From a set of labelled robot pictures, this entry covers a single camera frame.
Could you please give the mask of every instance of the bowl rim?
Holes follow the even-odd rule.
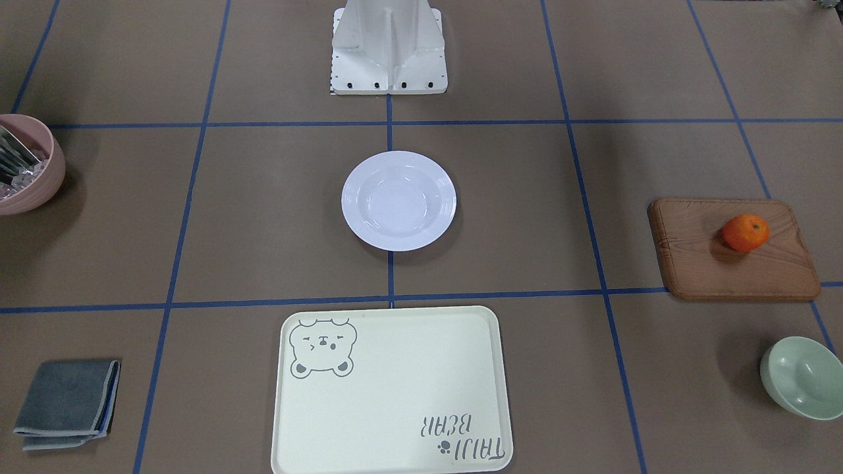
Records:
[[[784,342],[794,342],[794,341],[798,341],[798,343],[800,343],[800,344],[807,344],[807,345],[813,346],[813,347],[821,347],[825,353],[828,353],[829,355],[831,355],[837,361],[837,365],[840,366],[840,369],[841,369],[840,373],[843,374],[843,363],[840,361],[840,359],[837,357],[837,355],[835,353],[831,352],[831,349],[826,347],[821,342],[815,341],[814,339],[811,339],[810,337],[804,337],[804,336],[784,337],[770,347],[770,351],[766,354],[766,357],[765,357],[765,359],[766,359],[765,370],[768,372],[768,374],[770,373],[769,369],[770,369],[770,366],[771,366],[771,361],[775,359],[776,348],[781,350],[781,346]],[[790,410],[794,411],[795,413],[798,413],[799,415],[802,415],[803,417],[808,417],[808,418],[811,418],[811,419],[814,419],[814,420],[819,420],[819,421],[829,421],[829,420],[833,420],[833,419],[836,419],[836,418],[840,417],[840,415],[843,415],[843,403],[840,404],[840,409],[837,412],[837,414],[832,416],[832,417],[819,417],[819,416],[807,413],[804,410],[800,410],[798,407],[794,406],[786,397],[784,397],[784,395],[782,395],[781,391],[779,390],[778,385],[776,384],[776,380],[772,376],[770,376],[770,385],[771,385],[771,388],[774,391],[776,391],[776,395],[778,395],[778,397],[776,397],[776,398],[778,400],[784,401],[787,404],[787,406],[789,407]]]

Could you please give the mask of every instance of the pink bowl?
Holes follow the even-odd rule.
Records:
[[[11,197],[0,199],[0,215],[25,213],[49,201],[61,187],[65,170],[64,153],[50,129],[30,116],[0,115],[0,125],[6,127],[26,148],[43,150],[49,158],[47,166],[32,184]]]

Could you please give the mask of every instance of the bowl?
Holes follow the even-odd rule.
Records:
[[[0,115],[6,127],[29,149],[39,149],[48,158],[47,166],[29,186],[6,199],[0,199],[0,215],[20,214],[50,200],[64,181],[64,153],[50,129],[39,120],[20,114]]]
[[[791,413],[815,420],[843,414],[843,364],[807,337],[785,337],[761,359],[767,393]]]

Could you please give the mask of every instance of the tray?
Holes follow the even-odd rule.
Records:
[[[512,455],[491,310],[304,312],[284,322],[276,474],[497,471]]]
[[[741,213],[761,216],[770,238],[751,252],[730,248],[720,229]],[[809,301],[819,278],[793,211],[784,202],[658,199],[650,225],[665,285],[682,299]]]

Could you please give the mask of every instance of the white plate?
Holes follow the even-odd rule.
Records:
[[[513,456],[500,332],[483,306],[292,315],[276,390],[275,474],[497,471]]]
[[[342,214],[357,237],[384,250],[415,250],[442,235],[457,210],[448,173],[418,153],[364,160],[342,188]]]

